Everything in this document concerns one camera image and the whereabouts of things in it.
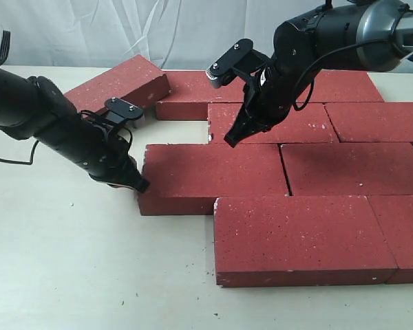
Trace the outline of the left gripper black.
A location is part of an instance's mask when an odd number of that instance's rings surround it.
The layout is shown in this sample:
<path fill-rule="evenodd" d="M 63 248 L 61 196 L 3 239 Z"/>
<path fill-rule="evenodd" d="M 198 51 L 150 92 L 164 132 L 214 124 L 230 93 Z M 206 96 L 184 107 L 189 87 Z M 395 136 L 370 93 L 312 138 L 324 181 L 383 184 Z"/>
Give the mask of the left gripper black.
<path fill-rule="evenodd" d="M 59 118 L 34 137 L 112 188 L 145 192 L 150 183 L 128 156 L 128 141 L 80 115 Z"/>

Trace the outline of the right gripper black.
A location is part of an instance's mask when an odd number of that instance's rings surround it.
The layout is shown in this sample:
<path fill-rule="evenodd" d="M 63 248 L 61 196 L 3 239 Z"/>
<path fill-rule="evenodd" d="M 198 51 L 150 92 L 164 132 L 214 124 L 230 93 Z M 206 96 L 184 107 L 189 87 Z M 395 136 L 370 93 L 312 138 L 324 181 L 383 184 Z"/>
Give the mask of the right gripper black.
<path fill-rule="evenodd" d="M 267 64 L 257 73 L 256 92 L 244 102 L 224 141 L 234 148 L 242 140 L 270 131 L 286 119 L 291 109 L 304 109 L 313 94 L 316 75 L 316 69 L 284 73 L 273 63 Z"/>

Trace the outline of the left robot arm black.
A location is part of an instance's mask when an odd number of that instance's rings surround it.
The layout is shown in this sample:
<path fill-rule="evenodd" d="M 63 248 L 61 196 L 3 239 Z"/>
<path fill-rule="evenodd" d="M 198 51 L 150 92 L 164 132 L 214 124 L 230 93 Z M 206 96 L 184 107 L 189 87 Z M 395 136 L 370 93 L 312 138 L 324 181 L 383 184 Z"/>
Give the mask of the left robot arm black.
<path fill-rule="evenodd" d="M 98 115 L 77 111 L 59 88 L 44 76 L 22 78 L 0 68 L 0 131 L 15 140 L 34 138 L 93 180 L 140 193 L 149 182 L 129 156 L 132 139 L 119 132 L 127 122 L 143 116 L 143 110 L 112 97 Z"/>

